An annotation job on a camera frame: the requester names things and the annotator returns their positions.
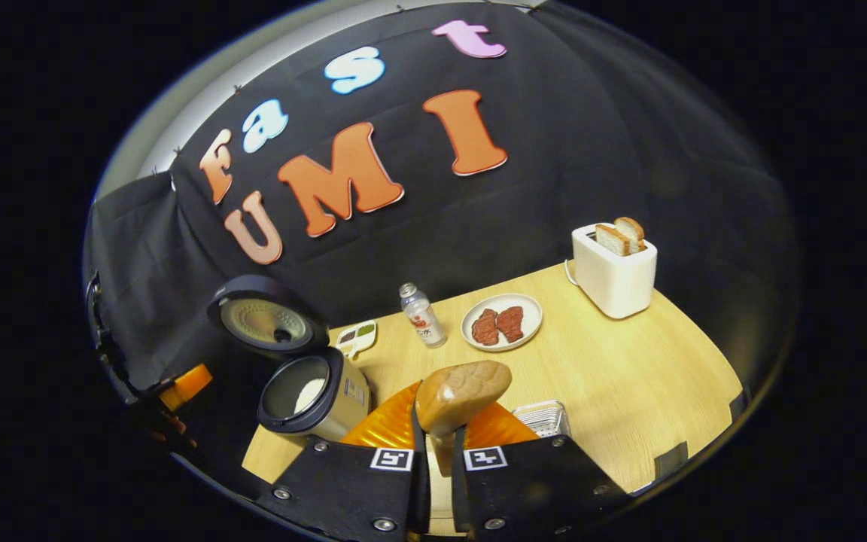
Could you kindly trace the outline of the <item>clear drink bottle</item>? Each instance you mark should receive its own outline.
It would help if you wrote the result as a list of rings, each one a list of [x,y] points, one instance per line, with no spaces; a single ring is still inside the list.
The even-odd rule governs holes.
[[[443,346],[446,343],[446,333],[427,295],[413,282],[401,285],[398,292],[400,308],[420,340],[430,348]]]

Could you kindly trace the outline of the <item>white round plate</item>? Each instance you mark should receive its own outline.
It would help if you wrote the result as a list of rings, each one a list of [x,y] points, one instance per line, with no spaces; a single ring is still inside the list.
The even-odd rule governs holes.
[[[496,344],[479,343],[473,336],[474,322],[486,310],[490,309],[496,312],[497,315],[505,312],[513,306],[519,306],[522,315],[519,329],[521,336],[517,340],[508,340],[505,333],[498,332],[498,340]],[[539,329],[543,325],[543,309],[536,299],[528,295],[520,293],[503,293],[482,299],[478,303],[471,306],[461,319],[460,329],[461,335],[474,348],[485,352],[506,352],[512,349],[519,348],[523,344],[529,343],[536,336]]]

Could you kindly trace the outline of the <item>black backdrop cloth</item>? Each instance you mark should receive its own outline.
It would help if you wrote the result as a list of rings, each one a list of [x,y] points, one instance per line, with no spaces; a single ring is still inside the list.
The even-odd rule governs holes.
[[[799,292],[780,181],[708,88],[644,42],[556,0],[455,3],[354,25],[271,66],[138,178],[163,106],[99,183],[84,278],[147,390],[237,274],[292,288],[330,325],[386,315],[567,257],[567,231],[646,220],[659,287],[742,385],[773,379]]]

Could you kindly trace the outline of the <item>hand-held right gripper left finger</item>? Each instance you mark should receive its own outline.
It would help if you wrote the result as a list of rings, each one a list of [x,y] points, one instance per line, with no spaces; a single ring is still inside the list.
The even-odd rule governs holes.
[[[341,440],[309,438],[256,504],[336,542],[418,542],[430,528],[420,382],[396,392]]]

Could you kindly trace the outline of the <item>black rice cooker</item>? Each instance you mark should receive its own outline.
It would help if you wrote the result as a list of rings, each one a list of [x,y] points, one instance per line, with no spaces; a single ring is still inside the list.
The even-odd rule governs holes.
[[[243,275],[221,285],[207,316],[274,371],[256,421],[272,433],[341,440],[370,412],[365,375],[330,344],[326,319],[276,280]]]

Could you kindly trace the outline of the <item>white divided bean tray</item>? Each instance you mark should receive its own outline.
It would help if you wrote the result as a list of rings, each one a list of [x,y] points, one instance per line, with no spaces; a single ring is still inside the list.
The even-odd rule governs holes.
[[[368,320],[351,326],[339,334],[335,347],[348,359],[355,360],[357,355],[376,343],[376,322]]]

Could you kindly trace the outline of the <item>wooden spoon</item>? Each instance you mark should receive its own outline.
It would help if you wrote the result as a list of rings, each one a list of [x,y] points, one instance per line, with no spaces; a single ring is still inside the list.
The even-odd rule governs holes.
[[[455,432],[502,397],[512,380],[505,364],[491,360],[440,368],[422,380],[414,412],[433,445],[441,476],[453,473]]]

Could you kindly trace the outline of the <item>white toaster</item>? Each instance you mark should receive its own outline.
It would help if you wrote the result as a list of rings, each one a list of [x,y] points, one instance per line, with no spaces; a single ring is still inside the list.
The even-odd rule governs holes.
[[[622,319],[647,309],[653,301],[658,251],[651,242],[633,256],[617,256],[592,239],[596,226],[571,231],[570,277],[600,311]]]

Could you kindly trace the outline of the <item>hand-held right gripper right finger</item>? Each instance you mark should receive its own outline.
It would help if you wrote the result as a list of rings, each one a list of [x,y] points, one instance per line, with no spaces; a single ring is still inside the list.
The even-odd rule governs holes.
[[[467,542],[553,542],[634,499],[567,434],[541,438],[498,403],[455,435],[453,522]]]

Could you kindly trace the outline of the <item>red meat piece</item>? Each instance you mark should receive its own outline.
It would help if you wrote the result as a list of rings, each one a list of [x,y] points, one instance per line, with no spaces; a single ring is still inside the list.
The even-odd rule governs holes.
[[[497,312],[493,309],[484,309],[471,324],[471,337],[475,343],[482,344],[482,346],[496,346],[499,343],[499,335]]]
[[[508,343],[518,342],[524,336],[521,329],[524,317],[523,306],[509,306],[497,315],[495,323]]]

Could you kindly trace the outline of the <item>toast slice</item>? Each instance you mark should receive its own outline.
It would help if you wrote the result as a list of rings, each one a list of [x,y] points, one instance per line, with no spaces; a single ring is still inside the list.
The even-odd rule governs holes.
[[[644,234],[643,227],[636,220],[629,217],[619,217],[613,221],[613,226],[617,233],[627,242],[628,256],[633,256],[633,254],[646,250],[646,240],[644,240],[646,234]]]
[[[630,239],[614,226],[595,225],[595,241],[616,256],[626,257],[631,254]]]

